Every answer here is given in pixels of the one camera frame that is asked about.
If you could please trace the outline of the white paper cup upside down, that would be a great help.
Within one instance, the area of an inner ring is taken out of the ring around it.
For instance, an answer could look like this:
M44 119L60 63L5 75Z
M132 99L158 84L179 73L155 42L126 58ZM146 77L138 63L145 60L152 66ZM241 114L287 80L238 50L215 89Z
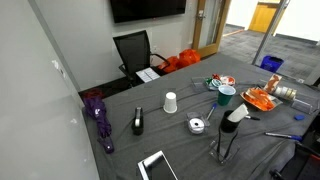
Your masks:
M176 94L174 92L168 92L166 94L163 110L166 113L170 113L170 114L175 113L177 111Z

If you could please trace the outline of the green plastic cup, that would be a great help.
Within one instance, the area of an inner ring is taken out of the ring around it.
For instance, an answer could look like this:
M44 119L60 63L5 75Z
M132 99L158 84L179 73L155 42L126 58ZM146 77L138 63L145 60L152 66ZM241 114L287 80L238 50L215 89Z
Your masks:
M226 106L231 98L235 95L236 89L229 85L221 85L218 87L218 104Z

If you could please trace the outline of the black marker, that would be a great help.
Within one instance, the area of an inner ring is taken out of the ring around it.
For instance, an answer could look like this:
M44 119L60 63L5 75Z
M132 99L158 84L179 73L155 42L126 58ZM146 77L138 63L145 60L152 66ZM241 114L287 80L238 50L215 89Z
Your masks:
M253 116L249 116L249 115L245 116L245 118L246 118L246 119L251 119L251 120L257 120L257 121L261 120L261 119L258 118L258 117L253 117Z

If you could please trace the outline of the black mesh office chair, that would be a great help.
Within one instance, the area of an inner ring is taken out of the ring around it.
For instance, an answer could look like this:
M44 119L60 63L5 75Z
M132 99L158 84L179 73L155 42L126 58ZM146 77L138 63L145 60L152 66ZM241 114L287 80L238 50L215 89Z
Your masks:
M171 65L163 56L151 52L146 30L116 36L113 38L113 41L122 60L119 69L126 76L130 87L143 83L143 80L137 75L137 72L140 70L151 68L160 76L166 74L163 69L159 69L151 64L152 56L159 57L164 62L165 68Z

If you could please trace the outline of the clear box with tape roll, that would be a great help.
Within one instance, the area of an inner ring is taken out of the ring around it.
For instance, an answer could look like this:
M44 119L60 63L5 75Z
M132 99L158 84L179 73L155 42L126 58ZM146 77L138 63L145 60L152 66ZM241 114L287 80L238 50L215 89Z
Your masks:
M187 114L187 126L192 134L203 134L210 126L210 122L206 120L202 113L189 112Z

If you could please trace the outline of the blue capped pen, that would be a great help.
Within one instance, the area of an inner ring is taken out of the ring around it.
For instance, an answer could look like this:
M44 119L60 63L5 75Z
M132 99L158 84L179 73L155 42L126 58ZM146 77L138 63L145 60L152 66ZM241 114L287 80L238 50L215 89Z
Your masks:
M206 120L207 120L207 121L209 121L212 113L213 113L213 112L215 111L215 109L217 108L217 105L218 105L217 103L214 103L214 104L212 105L212 108L211 108L210 112L208 113L208 115L207 115L207 117L206 117Z

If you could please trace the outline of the grey table cloth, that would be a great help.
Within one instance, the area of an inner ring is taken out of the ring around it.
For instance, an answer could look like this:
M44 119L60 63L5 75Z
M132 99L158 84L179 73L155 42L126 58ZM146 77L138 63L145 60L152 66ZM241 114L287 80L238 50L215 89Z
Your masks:
M209 155L209 144L218 134L224 112L237 108L243 99L236 95L228 105L218 107L212 113L211 126L202 135L191 134L186 123L189 112L207 114L217 98L214 91L196 91L192 78L208 77L213 73L233 76L239 93L272 76L266 70L217 54L106 98L113 153L107 154L97 141L96 121L85 117L100 179L138 180L137 163L158 151L164 152L179 180L269 180L271 170L282 169L295 154L295 142L268 137L264 133L303 135L319 111L297 121L294 116L299 112L288 102L269 112L250 107L250 113L261 120L240 123L235 139L240 150L230 162L220 165ZM172 114L163 110L168 92L176 94L177 111ZM137 107L143 109L144 131L141 135L134 135L131 128Z

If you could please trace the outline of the purple folded umbrella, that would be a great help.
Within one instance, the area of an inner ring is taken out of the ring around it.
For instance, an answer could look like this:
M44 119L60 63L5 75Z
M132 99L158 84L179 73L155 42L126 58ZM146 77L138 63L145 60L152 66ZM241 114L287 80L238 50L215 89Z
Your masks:
M97 141L102 145L107 154L114 152L115 148L111 139L112 128L106 117L106 106L100 97L91 97L84 99L86 113L96 121Z

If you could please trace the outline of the clear acrylic stand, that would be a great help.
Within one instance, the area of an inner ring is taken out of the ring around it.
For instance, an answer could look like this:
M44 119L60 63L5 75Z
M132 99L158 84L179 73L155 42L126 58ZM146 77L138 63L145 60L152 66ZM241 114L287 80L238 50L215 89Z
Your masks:
M240 146L235 142L238 131L224 132L221 128L209 145L209 154L220 164L230 162L239 152Z

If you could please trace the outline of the wooden door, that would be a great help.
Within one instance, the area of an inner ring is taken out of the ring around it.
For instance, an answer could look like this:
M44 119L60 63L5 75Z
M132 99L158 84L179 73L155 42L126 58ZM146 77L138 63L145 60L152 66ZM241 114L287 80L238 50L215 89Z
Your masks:
M231 0L198 0L192 48L201 58L219 50Z

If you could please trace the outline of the tray of orange items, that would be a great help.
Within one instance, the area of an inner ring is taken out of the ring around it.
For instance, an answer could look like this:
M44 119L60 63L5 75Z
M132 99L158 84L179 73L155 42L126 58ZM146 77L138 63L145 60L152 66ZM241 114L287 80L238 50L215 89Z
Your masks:
M271 111L282 104L281 100L258 87L248 88L246 91L242 92L240 96L246 102L264 112Z

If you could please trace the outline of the blue recycling bin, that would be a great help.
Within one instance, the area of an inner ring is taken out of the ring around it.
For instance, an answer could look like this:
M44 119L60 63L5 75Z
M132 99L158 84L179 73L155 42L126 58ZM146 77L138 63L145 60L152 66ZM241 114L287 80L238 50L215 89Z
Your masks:
M283 59L267 55L263 58L260 67L264 70L276 73L283 63Z

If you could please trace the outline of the small blue eraser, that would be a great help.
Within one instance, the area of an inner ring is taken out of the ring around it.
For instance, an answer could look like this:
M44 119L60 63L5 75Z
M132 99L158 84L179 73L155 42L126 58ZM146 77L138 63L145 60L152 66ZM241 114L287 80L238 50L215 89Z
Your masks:
M304 115L295 115L294 119L297 120L297 121L301 121L301 120L305 119L305 116Z

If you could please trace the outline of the tablet with white frame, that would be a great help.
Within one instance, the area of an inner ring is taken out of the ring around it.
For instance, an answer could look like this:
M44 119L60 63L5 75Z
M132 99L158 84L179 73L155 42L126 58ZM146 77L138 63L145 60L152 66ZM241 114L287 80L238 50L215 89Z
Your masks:
M162 151L140 161L138 169L141 180L178 180Z

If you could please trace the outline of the wall mounted black television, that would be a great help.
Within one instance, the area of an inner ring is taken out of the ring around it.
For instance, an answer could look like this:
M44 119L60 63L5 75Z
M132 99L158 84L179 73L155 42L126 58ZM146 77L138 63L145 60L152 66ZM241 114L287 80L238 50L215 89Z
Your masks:
M110 0L115 23L184 14L187 0Z

